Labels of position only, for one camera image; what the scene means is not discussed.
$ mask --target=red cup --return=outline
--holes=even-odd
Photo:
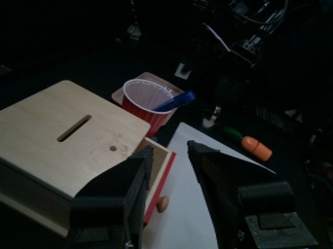
[[[173,95],[168,88],[142,79],[127,81],[122,90],[122,108],[152,125],[148,137],[153,137],[161,126],[166,124],[168,116],[172,113],[172,111],[156,112],[153,109],[170,100]]]

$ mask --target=dark table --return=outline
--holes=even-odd
[[[142,46],[140,49],[131,49],[113,44],[3,81],[0,83],[0,109],[63,80],[74,81],[111,102],[114,102],[113,92],[129,79],[136,78],[144,72],[156,74],[182,89],[192,89],[186,81],[173,75],[180,60],[177,53],[166,52],[157,47]],[[204,131],[212,138],[244,154],[247,153],[242,148],[224,137],[222,126],[229,125],[244,134],[257,137],[273,151],[273,156],[264,165],[289,181],[295,189],[297,211],[320,243],[317,248],[331,248],[305,173],[303,146],[257,119],[240,112],[224,112],[221,124],[213,129],[205,129],[202,118],[206,104],[200,97],[192,105],[177,110],[157,134],[158,142],[168,146],[181,122]],[[0,220],[2,248],[62,248],[65,240],[3,204],[0,205]]]

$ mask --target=orange object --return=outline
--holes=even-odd
[[[272,151],[265,145],[252,136],[245,136],[241,141],[242,147],[249,151],[260,160],[268,161],[272,156]]]

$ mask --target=wooden block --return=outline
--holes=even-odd
[[[0,198],[65,235],[71,199],[138,149],[150,125],[70,81],[0,112]]]

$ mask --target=white paper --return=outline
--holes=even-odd
[[[222,153],[256,163],[190,125],[181,123],[168,148],[177,152],[162,196],[169,196],[166,212],[154,211],[144,231],[144,249],[216,249],[214,225],[202,188],[188,156],[188,141],[194,140]]]

